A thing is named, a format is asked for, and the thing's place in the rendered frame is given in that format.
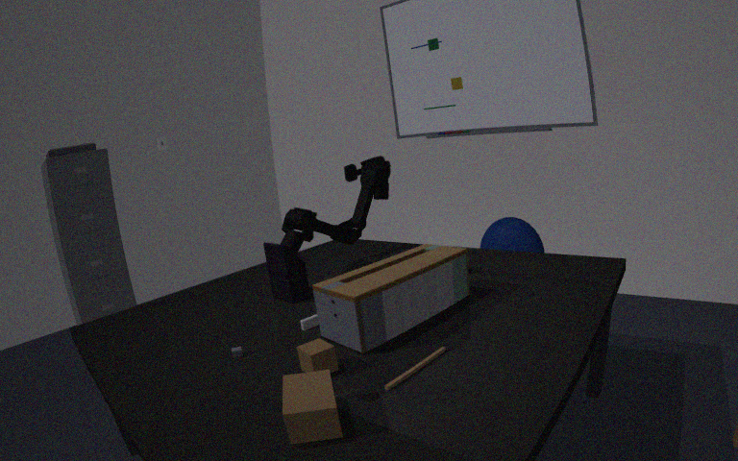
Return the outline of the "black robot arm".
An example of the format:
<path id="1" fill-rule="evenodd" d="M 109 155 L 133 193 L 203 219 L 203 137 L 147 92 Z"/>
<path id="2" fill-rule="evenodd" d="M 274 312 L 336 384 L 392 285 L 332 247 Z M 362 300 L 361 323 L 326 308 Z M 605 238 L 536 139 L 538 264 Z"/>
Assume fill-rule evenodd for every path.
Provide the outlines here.
<path id="1" fill-rule="evenodd" d="M 353 245 L 366 227 L 366 218 L 373 199 L 387 200 L 389 193 L 390 161 L 382 161 L 373 167 L 365 167 L 361 172 L 361 189 L 353 217 L 339 225 L 317 220 L 317 212 L 294 207 L 285 215 L 282 231 L 285 233 L 280 245 L 285 245 L 295 255 L 304 241 L 311 242 L 314 232 L 328 235 L 332 240 Z M 356 229 L 354 229 L 356 228 Z M 294 230 L 293 230 L 294 229 Z M 295 231 L 299 230 L 299 231 Z"/>

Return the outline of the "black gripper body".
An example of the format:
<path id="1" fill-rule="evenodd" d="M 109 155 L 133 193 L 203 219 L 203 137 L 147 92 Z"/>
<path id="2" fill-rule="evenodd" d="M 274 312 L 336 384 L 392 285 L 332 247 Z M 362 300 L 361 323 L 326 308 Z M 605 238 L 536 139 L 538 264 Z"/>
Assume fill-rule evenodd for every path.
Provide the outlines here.
<path id="1" fill-rule="evenodd" d="M 344 166 L 344 174 L 345 174 L 345 181 L 353 181 L 357 179 L 357 176 L 361 175 L 361 172 L 363 168 L 365 167 L 373 167 L 376 164 L 381 164 L 382 161 L 385 161 L 385 158 L 383 156 L 375 157 L 375 159 L 361 163 L 361 169 L 357 169 L 354 164 L 350 164 L 347 166 Z"/>

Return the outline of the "tan thin bar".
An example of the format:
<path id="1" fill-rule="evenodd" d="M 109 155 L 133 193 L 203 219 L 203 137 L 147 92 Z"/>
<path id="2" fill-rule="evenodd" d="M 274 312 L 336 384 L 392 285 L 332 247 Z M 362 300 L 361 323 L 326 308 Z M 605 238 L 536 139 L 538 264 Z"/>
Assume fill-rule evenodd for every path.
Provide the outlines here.
<path id="1" fill-rule="evenodd" d="M 404 379 L 410 377 L 411 375 L 413 375 L 414 373 L 416 373 L 418 370 L 420 370 L 425 365 L 428 365 L 430 362 L 432 362 L 434 360 L 434 358 L 436 356 L 442 354 L 445 351 L 446 351 L 446 347 L 445 348 L 440 348 L 436 352 L 432 353 L 426 359 L 422 360 L 420 363 L 418 363 L 417 365 L 415 365 L 413 368 L 411 368 L 411 369 L 407 370 L 406 372 L 404 372 L 403 375 L 398 376 L 394 380 L 391 380 L 390 382 L 388 382 L 387 385 L 384 385 L 385 390 L 388 391 L 389 389 L 392 389 L 397 384 L 400 384 L 400 382 L 402 382 Z"/>

